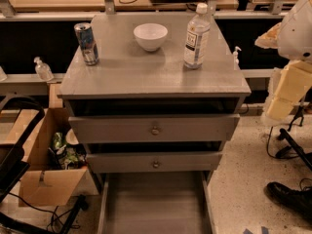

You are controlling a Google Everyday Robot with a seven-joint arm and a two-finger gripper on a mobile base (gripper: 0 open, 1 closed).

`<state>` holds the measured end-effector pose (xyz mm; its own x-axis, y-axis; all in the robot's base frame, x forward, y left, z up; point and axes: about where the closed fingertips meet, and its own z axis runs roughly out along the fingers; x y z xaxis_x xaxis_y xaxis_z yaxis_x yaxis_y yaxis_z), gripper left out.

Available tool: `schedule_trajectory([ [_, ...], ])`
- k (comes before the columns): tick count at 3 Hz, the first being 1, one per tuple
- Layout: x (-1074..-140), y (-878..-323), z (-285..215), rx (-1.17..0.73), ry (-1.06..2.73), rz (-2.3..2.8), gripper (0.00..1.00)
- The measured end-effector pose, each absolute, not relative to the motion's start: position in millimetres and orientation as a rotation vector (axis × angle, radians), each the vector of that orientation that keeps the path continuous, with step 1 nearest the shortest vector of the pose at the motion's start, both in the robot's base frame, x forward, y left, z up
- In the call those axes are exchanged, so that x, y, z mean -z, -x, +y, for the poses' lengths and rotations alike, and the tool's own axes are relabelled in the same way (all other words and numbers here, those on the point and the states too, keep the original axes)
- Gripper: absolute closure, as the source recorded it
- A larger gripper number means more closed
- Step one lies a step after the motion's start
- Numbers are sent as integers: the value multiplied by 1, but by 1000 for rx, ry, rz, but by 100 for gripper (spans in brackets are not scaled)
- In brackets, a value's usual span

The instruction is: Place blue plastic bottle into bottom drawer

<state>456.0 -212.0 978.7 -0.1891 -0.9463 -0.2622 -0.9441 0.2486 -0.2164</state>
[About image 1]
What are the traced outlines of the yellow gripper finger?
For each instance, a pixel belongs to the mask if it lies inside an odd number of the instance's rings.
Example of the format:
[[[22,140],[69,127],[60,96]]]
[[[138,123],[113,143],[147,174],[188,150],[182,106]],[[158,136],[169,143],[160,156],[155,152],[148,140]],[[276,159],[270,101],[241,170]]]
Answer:
[[[293,110],[293,104],[287,100],[274,97],[266,109],[266,116],[281,121],[285,119]]]
[[[311,87],[312,64],[302,60],[292,60],[281,71],[275,96],[288,103],[296,103]]]

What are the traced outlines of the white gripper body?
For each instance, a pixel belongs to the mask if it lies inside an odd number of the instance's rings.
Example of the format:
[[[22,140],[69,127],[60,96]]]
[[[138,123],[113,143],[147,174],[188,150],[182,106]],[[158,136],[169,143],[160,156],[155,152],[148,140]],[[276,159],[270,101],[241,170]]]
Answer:
[[[275,92],[276,92],[276,89],[278,88],[280,78],[281,78],[281,69],[275,67],[269,78],[269,83],[267,87],[268,96],[265,99],[263,109],[262,109],[262,114],[261,114],[261,121],[265,126],[276,126],[282,121],[282,120],[276,121],[266,116],[266,109],[268,108],[269,103],[271,102],[273,98],[276,98]]]

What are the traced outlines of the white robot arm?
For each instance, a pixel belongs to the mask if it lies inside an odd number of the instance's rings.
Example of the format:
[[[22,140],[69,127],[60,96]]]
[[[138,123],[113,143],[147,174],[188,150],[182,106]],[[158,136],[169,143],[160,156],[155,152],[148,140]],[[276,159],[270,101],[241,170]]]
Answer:
[[[263,49],[276,49],[289,63],[269,82],[262,122],[282,122],[312,87],[312,0],[298,0],[283,20],[255,40]]]

